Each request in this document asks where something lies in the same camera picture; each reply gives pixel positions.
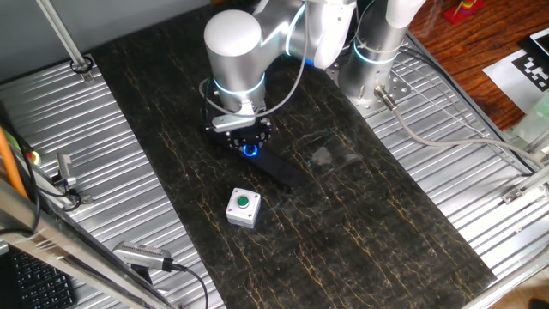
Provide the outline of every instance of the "white button box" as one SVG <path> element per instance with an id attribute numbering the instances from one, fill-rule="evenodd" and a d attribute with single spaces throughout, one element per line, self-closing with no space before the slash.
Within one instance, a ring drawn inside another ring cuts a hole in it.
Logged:
<path id="1" fill-rule="evenodd" d="M 226 218 L 229 223 L 254 228 L 260 206 L 261 195 L 259 193 L 234 188 L 229 204 L 226 207 Z"/>

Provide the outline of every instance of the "metal grating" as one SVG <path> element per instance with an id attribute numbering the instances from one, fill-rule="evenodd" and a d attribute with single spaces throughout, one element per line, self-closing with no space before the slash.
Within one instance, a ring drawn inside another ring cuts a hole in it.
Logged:
<path id="1" fill-rule="evenodd" d="M 123 240 L 167 249 L 202 277 L 209 307 L 225 308 L 99 69 L 92 73 L 94 82 L 86 84 L 69 63 L 60 64 L 0 86 L 0 100 L 41 154 L 46 173 L 57 173 L 56 152 L 70 153 L 75 188 L 94 198 L 94 204 L 71 213 L 75 221 L 109 249 Z M 152 270 L 150 275 L 173 304 L 204 307 L 202 285 L 191 274 Z M 74 284 L 78 308 L 125 307 L 82 282 Z"/>
<path id="2" fill-rule="evenodd" d="M 421 136 L 496 136 L 497 129 L 486 125 L 468 99 L 425 64 L 400 54 L 394 72 L 418 90 L 398 103 Z M 224 308 L 108 86 L 97 68 L 93 73 L 95 82 L 85 84 L 69 64 L 61 64 L 0 86 L 0 100 L 19 132 L 42 154 L 47 173 L 56 172 L 57 151 L 71 154 L 79 175 L 76 188 L 94 197 L 94 205 L 73 214 L 76 221 L 110 249 L 130 240 L 169 250 L 202 275 L 210 308 Z M 549 242 L 545 199 L 506 205 L 500 198 L 524 180 L 526 170 L 511 155 L 483 145 L 417 144 L 387 110 L 371 112 L 365 120 L 499 279 Z M 202 288 L 189 274 L 156 271 L 151 277 L 169 300 L 181 300 L 186 308 L 203 307 Z M 80 308 L 124 307 L 81 282 L 75 286 Z"/>
<path id="3" fill-rule="evenodd" d="M 404 45 L 419 49 L 409 39 Z M 492 122 L 487 125 L 482 118 L 486 116 L 475 111 L 471 100 L 449 88 L 427 64 L 400 53 L 393 73 L 413 89 L 397 103 L 417 134 L 435 141 L 480 134 L 497 138 Z M 501 199 L 528 173 L 512 155 L 480 144 L 451 148 L 419 144 L 386 108 L 365 115 L 365 121 L 498 279 L 549 243 L 546 198 L 519 199 L 509 205 Z"/>

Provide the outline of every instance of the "red object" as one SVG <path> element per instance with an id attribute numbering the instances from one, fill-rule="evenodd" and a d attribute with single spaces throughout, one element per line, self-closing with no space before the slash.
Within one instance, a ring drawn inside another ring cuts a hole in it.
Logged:
<path id="1" fill-rule="evenodd" d="M 447 10 L 443 14 L 443 17 L 447 21 L 451 22 L 452 25 L 457 25 L 458 23 L 462 22 L 464 19 L 466 19 L 470 15 L 474 14 L 479 9 L 482 9 L 484 7 L 484 2 L 482 0 L 477 0 L 477 2 L 473 4 L 473 6 L 470 9 L 464 9 L 463 7 L 461 7 L 457 11 L 457 13 L 454 15 L 455 10 L 457 9 L 458 6 L 459 4 L 453 7 L 452 9 Z"/>

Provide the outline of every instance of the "wooden floor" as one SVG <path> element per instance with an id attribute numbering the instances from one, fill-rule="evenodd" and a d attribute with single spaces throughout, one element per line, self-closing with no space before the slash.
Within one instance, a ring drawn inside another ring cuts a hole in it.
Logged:
<path id="1" fill-rule="evenodd" d="M 549 0 L 484 0 L 452 26 L 442 14 L 459 0 L 427 0 L 410 30 L 502 130 L 524 114 L 482 69 L 520 49 L 517 42 L 549 28 Z"/>
<path id="2" fill-rule="evenodd" d="M 527 309 L 532 298 L 549 302 L 549 268 L 505 295 L 491 309 Z"/>

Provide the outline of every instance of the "green button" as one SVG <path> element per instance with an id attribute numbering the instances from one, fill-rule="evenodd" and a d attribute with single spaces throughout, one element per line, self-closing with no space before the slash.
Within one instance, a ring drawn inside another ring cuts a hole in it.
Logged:
<path id="1" fill-rule="evenodd" d="M 238 206 L 244 207 L 248 204 L 248 197 L 239 197 L 238 198 Z"/>

